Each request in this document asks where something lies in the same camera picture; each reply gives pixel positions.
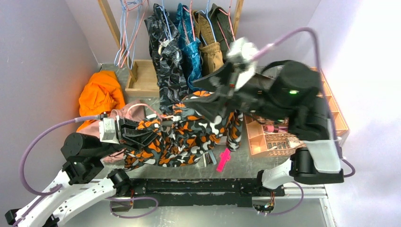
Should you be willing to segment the orange camouflage shorts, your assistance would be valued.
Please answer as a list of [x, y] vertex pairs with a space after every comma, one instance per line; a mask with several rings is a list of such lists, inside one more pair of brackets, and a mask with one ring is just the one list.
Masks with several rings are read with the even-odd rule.
[[224, 116], [218, 114], [208, 121], [196, 110], [182, 103], [173, 105], [173, 123], [164, 126], [153, 114], [143, 118], [138, 132], [152, 132], [155, 138], [143, 148], [128, 148], [124, 152], [124, 169], [131, 171], [143, 165], [181, 167], [196, 164], [201, 156], [213, 150], [226, 136], [229, 151], [241, 145], [244, 115], [238, 110]]

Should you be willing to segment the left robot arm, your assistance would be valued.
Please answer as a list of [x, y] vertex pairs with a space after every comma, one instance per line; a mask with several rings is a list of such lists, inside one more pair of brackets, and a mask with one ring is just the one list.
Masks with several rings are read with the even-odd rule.
[[114, 169], [99, 181], [96, 176], [104, 168], [104, 157], [122, 148], [144, 148], [156, 138], [156, 134], [153, 131], [139, 131], [134, 121], [110, 118], [106, 114], [77, 117], [72, 122], [87, 120], [99, 120], [99, 137], [71, 133], [61, 148], [65, 163], [42, 192], [34, 190], [27, 183], [26, 159], [38, 141], [60, 125], [48, 128], [27, 147], [20, 161], [20, 180], [36, 198], [26, 206], [5, 214], [10, 226], [58, 227], [104, 199], [126, 203], [137, 200], [133, 181], [124, 170]]

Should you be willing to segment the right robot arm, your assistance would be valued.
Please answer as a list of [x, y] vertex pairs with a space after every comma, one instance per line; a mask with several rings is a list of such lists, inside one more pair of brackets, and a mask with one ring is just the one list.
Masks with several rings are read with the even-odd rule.
[[255, 183], [261, 196], [291, 181], [308, 185], [344, 182], [340, 147], [320, 73], [292, 60], [273, 65], [279, 71], [271, 79], [255, 67], [242, 69], [227, 62], [194, 82], [208, 96], [186, 97], [183, 103], [207, 120], [234, 110], [274, 122], [288, 120], [288, 132], [305, 146], [297, 148], [285, 163], [262, 172]]

